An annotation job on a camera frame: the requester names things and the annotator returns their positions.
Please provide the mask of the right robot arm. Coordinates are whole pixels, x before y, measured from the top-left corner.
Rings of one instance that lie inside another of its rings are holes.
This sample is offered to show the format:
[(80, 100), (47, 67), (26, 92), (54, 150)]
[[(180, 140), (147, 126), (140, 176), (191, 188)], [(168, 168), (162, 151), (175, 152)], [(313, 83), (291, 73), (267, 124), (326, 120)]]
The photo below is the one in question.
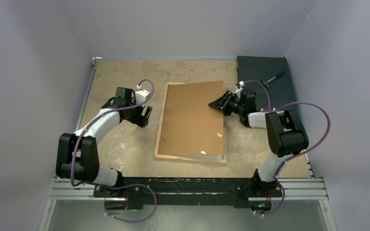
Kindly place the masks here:
[(256, 94), (227, 91), (208, 106), (229, 116), (239, 116), (240, 123), (248, 128), (262, 128), (267, 132), (270, 153), (264, 163), (255, 170), (251, 189), (255, 195), (262, 196), (275, 183), (281, 164), (294, 157), (309, 145), (308, 135), (296, 110), (282, 112), (263, 112), (257, 110)]

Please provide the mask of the printed photo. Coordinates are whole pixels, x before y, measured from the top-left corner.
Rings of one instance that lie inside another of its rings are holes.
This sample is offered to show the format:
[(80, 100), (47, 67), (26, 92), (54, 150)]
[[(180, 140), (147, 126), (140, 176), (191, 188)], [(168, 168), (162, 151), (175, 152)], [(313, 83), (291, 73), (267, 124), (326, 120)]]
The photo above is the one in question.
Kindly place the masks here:
[(222, 155), (178, 155), (179, 157), (189, 157), (189, 158), (203, 158), (203, 159), (217, 159), (222, 160)]

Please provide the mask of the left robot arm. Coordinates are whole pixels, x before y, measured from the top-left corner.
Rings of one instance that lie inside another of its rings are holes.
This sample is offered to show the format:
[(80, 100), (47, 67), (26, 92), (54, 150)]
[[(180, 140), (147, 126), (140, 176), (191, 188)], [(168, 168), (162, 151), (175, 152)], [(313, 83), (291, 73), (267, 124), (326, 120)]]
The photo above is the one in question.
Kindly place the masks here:
[(55, 173), (79, 182), (103, 185), (113, 197), (124, 192), (123, 176), (120, 171), (100, 165), (98, 144), (111, 129), (126, 120), (144, 128), (148, 125), (151, 106), (144, 106), (153, 95), (152, 91), (118, 87), (99, 113), (84, 127), (73, 133), (64, 133), (58, 142)]

